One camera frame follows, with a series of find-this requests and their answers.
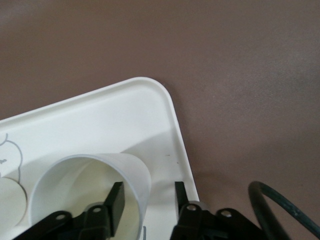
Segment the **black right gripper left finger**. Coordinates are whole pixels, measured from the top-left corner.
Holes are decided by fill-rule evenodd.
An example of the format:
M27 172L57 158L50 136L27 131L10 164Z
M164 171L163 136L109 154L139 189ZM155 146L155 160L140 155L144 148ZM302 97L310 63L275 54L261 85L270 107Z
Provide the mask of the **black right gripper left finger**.
M56 211L16 237L16 240L110 240L116 236L125 209L123 182L115 182L103 203L73 217Z

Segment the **white plastic cup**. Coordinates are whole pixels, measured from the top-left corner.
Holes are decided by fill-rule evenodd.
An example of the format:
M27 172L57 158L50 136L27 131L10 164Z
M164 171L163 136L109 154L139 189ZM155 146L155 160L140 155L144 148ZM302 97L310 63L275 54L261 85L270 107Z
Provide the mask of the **white plastic cup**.
M102 203L115 182L124 184L125 205L114 240L140 240L152 180L145 163L127 153L78 154L55 162L32 191L29 224L56 211L76 217Z
M27 197L23 187L13 179L0 178L0 230L15 227L26 209Z

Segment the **white bear print tray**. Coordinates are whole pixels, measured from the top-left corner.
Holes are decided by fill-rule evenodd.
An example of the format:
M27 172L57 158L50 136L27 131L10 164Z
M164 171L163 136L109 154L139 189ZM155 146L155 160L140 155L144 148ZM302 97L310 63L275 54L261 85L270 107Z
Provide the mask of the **white bear print tray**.
M0 178L19 183L27 200L22 220L0 230L0 240L32 226L31 194L51 165L73 155L117 153L138 157L150 173L139 240L170 240L178 218L175 182L184 182L190 200L199 197L171 96L147 77L0 120Z

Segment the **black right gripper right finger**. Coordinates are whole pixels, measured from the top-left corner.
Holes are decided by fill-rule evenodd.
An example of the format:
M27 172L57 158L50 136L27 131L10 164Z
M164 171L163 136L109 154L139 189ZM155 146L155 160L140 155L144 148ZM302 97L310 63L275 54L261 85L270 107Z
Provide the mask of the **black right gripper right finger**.
M174 183L177 224L170 240L262 240L262 230L233 208L211 213L199 201L190 201L185 184Z

